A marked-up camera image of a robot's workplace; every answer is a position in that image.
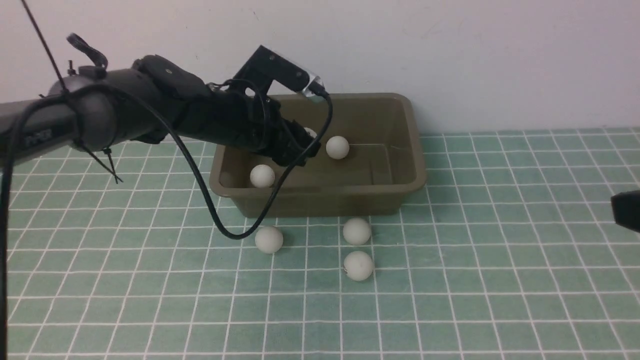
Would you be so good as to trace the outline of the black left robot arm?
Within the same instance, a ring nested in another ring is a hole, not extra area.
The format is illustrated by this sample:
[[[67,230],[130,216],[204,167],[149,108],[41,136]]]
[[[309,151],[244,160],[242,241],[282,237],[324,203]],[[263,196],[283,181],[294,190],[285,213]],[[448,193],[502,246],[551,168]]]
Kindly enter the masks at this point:
[[[106,72],[102,79],[93,75],[91,66],[82,67],[64,82],[72,92],[104,84],[134,99],[92,90],[70,104],[42,107],[23,128],[16,164],[66,145],[98,152],[125,141],[158,144],[168,131],[153,111],[181,137],[252,152],[282,167],[305,148],[310,147],[308,157],[320,148],[304,126],[281,116],[281,104],[268,91],[272,82],[279,82],[310,98],[325,93],[322,81],[264,47],[225,82],[226,89],[212,88],[160,55],[146,55],[130,68]]]

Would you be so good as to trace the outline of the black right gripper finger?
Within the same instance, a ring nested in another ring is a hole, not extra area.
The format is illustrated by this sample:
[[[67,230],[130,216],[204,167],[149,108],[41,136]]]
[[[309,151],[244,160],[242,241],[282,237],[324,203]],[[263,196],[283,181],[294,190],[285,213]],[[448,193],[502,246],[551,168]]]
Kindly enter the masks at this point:
[[[626,191],[611,196],[614,222],[623,228],[640,232],[640,191]]]

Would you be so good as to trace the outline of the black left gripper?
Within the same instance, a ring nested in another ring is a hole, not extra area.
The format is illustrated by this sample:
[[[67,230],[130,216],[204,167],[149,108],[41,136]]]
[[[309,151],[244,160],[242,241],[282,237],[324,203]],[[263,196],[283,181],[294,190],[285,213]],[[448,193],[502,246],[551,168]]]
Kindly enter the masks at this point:
[[[179,110],[173,129],[180,136],[232,147],[268,157],[280,167],[304,166],[322,143],[310,149],[304,126],[281,116],[281,105],[268,95],[248,96],[247,86],[229,84],[211,89],[203,82],[185,82],[173,87]]]

